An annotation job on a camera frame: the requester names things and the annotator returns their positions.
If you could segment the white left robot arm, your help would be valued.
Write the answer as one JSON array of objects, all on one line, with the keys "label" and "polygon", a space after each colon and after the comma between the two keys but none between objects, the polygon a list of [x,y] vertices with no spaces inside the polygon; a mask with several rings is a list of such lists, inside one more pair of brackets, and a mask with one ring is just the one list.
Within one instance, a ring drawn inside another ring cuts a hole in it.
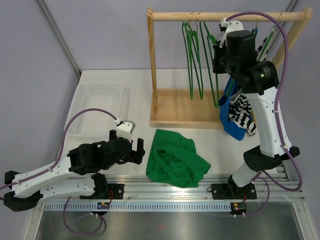
[{"label": "white left robot arm", "polygon": [[115,164],[141,164],[145,155],[144,140],[133,141],[110,131],[108,141],[83,143],[64,155],[57,164],[48,164],[32,172],[5,173],[5,184],[10,191],[3,196],[3,204],[14,212],[30,210],[40,202],[79,197],[84,200],[109,199],[113,195],[107,171]]}]

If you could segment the green velvet hanger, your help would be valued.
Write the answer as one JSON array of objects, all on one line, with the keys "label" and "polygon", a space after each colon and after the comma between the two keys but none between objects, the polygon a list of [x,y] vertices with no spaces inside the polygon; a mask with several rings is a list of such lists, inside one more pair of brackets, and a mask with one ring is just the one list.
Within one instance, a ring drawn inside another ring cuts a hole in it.
[{"label": "green velvet hanger", "polygon": [[220,92],[219,92],[219,80],[218,75],[214,74],[215,87],[213,83],[213,67],[214,67],[214,45],[217,43],[217,38],[210,33],[207,23],[201,21],[199,24],[202,46],[205,55],[205,62],[208,71],[211,95],[213,99],[213,105],[217,109],[219,107]]}]

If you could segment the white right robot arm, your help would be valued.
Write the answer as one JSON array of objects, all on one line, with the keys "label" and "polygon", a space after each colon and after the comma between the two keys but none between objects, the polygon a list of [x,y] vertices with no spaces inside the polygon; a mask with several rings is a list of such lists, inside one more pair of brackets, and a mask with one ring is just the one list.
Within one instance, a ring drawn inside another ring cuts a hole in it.
[{"label": "white right robot arm", "polygon": [[213,47],[213,72],[229,74],[241,88],[253,108],[260,140],[258,146],[244,152],[243,164],[225,185],[230,198],[240,199],[249,192],[249,185],[259,172],[297,157],[300,149],[284,137],[284,121],[276,100],[277,69],[268,60],[257,61],[256,36],[248,30],[235,30],[226,32],[224,37],[219,41],[222,47]]}]

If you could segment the green tank top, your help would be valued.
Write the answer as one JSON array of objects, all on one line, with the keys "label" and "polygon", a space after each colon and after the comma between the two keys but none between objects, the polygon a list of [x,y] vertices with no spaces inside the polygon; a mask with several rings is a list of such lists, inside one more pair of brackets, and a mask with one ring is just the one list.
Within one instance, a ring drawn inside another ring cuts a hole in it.
[{"label": "green tank top", "polygon": [[146,165],[146,176],[151,181],[178,188],[197,188],[210,168],[197,154],[192,139],[175,131],[155,131]]}]

